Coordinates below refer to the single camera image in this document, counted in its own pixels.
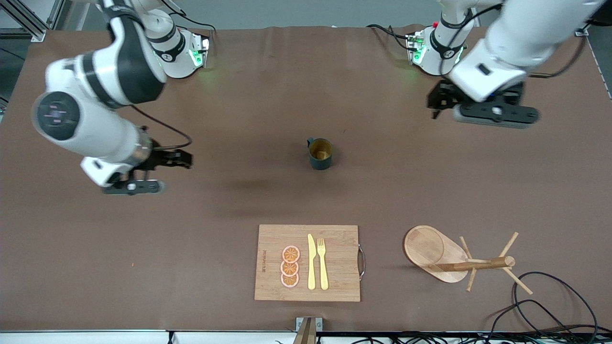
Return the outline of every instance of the yellow fork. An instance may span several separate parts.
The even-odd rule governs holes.
[[[316,252],[319,253],[321,259],[321,289],[327,290],[329,281],[327,280],[327,268],[325,267],[325,239],[316,240]]]

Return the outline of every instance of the cutting board handle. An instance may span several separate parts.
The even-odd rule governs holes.
[[[359,250],[357,252],[357,262],[359,262],[359,255],[361,256],[361,273],[359,273],[359,280],[361,281],[365,273],[365,253],[364,250],[361,248],[361,244],[357,245],[357,249]]]

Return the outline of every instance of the dark green mug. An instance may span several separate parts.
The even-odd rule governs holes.
[[[332,144],[324,138],[309,138],[308,155],[310,166],[315,170],[325,170],[332,165]]]

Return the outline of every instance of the wooden mug tree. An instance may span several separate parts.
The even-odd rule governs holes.
[[[512,273],[512,266],[516,263],[514,258],[506,256],[510,246],[518,236],[514,232],[499,256],[488,260],[473,259],[463,236],[460,237],[463,248],[430,226],[416,226],[409,230],[404,237],[404,252],[410,261],[437,279],[455,283],[463,280],[468,271],[468,289],[471,291],[476,270],[502,269],[517,285],[529,295],[533,292]]]

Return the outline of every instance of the wooden dowel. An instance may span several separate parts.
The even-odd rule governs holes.
[[[465,251],[465,253],[468,255],[469,259],[472,259],[472,254],[469,252],[468,250],[468,245],[465,242],[465,239],[463,239],[463,236],[459,237],[459,240],[461,240],[461,244],[463,245],[463,250]]]
[[[467,291],[472,290],[472,284],[474,284],[474,279],[476,278],[476,269],[472,269],[472,272],[469,275],[468,289]]]
[[[484,260],[484,259],[468,259],[467,262],[468,263],[483,263],[483,264],[491,263],[490,260]]]
[[[506,244],[506,246],[501,251],[501,253],[499,254],[498,257],[503,257],[503,256],[506,255],[506,253],[508,253],[508,250],[510,249],[510,246],[512,246],[512,244],[514,244],[514,240],[517,239],[517,236],[518,236],[518,233],[514,232],[514,234],[512,235],[512,238],[510,238],[510,241]]]
[[[455,263],[436,264],[442,271],[470,271],[471,269],[498,269],[500,267],[514,266],[515,261],[511,256],[497,257],[491,259],[490,263]]]
[[[527,286],[525,285],[525,283],[523,283],[523,281],[521,281],[520,279],[518,279],[518,277],[512,273],[512,271],[510,271],[510,269],[503,267],[502,270],[504,270],[506,272],[506,274],[508,274],[508,276],[510,276],[510,278],[512,278],[514,280],[514,282],[516,282],[516,284],[518,284],[518,286],[520,286],[523,290],[525,290],[525,292],[527,292],[529,295],[533,295],[533,291],[531,291],[531,289],[527,288]]]

